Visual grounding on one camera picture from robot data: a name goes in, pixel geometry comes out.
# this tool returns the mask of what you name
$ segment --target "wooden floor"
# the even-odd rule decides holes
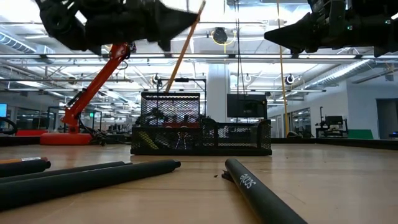
[[[275,144],[239,157],[309,223],[397,223],[398,151]],[[0,213],[0,223],[257,223],[221,178],[227,157],[130,156],[129,146],[0,147],[0,159],[47,156],[51,169],[178,159],[173,173]]]

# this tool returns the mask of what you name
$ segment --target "green mat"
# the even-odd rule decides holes
[[[373,134],[370,129],[349,129],[349,139],[373,139]]]

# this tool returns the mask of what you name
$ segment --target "black foam tube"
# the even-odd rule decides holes
[[[227,159],[225,167],[261,223],[307,223],[239,161]]]
[[[103,169],[103,168],[108,168],[108,167],[116,167],[116,166],[123,166],[126,165],[124,162],[108,162],[104,164],[95,164],[95,165],[90,165],[90,166],[83,166],[83,167],[74,167],[71,169],[62,169],[62,170],[53,170],[53,171],[47,171],[47,172],[40,172],[36,174],[26,174],[26,175],[17,175],[14,177],[5,177],[0,179],[0,184],[8,183],[8,182],[13,182],[13,181],[19,181],[19,180],[28,180],[28,179],[34,179],[34,178],[41,178],[41,177],[50,177],[53,175],[61,175],[61,174],[71,174],[75,172],[82,172],[82,171],[88,171],[88,170],[95,170],[95,169]]]
[[[169,159],[8,182],[0,184],[0,211],[166,174],[180,166],[179,161]]]
[[[43,159],[0,164],[0,177],[34,174],[37,172],[43,172],[45,169],[50,168],[50,166],[51,163]]]

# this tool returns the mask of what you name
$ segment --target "black metal crate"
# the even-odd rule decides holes
[[[200,93],[141,93],[141,127],[198,123]]]
[[[271,155],[271,122],[216,123],[210,118],[201,121],[203,147],[213,149],[252,150]]]
[[[201,148],[200,128],[132,128],[131,154],[189,155]]]

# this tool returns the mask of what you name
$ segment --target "black screen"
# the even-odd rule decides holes
[[[227,117],[267,119],[266,95],[227,94]]]

